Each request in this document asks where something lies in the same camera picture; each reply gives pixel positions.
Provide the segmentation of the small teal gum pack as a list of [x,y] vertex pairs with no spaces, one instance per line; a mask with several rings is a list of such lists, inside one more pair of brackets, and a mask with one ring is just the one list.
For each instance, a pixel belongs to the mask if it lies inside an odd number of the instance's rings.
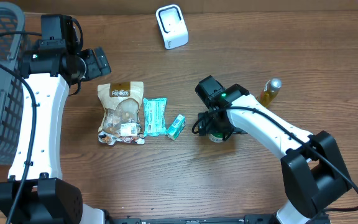
[[171,126],[167,130],[167,136],[172,139],[176,140],[176,138],[180,135],[183,131],[183,128],[186,126],[186,119],[185,116],[179,114]]

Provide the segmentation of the yellow dish soap bottle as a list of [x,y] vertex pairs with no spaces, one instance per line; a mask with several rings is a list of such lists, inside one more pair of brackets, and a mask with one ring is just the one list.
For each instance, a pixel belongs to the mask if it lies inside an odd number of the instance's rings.
[[279,78],[272,78],[269,80],[262,90],[261,94],[257,98],[258,102],[264,106],[268,107],[269,104],[273,101],[273,99],[278,95],[282,87],[282,81]]

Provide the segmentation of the brown mushroom snack bag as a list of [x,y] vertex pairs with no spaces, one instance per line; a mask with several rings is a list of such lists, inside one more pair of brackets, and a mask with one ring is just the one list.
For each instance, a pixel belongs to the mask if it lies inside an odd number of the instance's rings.
[[139,110],[144,96],[143,82],[107,83],[97,88],[104,117],[98,140],[110,146],[117,142],[144,144]]

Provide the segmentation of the green lid white jar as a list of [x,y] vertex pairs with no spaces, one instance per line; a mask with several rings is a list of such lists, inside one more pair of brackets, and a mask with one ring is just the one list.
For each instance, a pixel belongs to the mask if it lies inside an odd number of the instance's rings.
[[222,133],[211,133],[208,135],[208,137],[212,142],[216,142],[216,143],[224,142],[224,134]]

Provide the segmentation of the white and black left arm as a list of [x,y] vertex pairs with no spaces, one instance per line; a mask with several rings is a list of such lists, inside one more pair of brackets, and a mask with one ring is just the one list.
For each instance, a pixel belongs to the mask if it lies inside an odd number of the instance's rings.
[[0,211],[7,223],[110,223],[106,210],[83,202],[78,187],[62,179],[62,116],[71,85],[111,72],[102,48],[26,51],[19,63],[24,97],[19,142],[0,182]]

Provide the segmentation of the teal snack packet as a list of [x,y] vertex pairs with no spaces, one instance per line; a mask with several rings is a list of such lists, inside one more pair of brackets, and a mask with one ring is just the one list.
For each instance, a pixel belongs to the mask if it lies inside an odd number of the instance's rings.
[[143,99],[145,136],[166,135],[165,109],[166,98]]

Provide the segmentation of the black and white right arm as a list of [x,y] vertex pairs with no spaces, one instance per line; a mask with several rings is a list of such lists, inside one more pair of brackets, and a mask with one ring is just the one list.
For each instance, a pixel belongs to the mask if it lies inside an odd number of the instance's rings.
[[354,188],[336,140],[326,131],[312,134],[262,106],[244,87],[224,88],[210,78],[195,92],[206,105],[192,132],[223,142],[249,134],[280,160],[287,203],[270,223],[325,223],[330,205]]

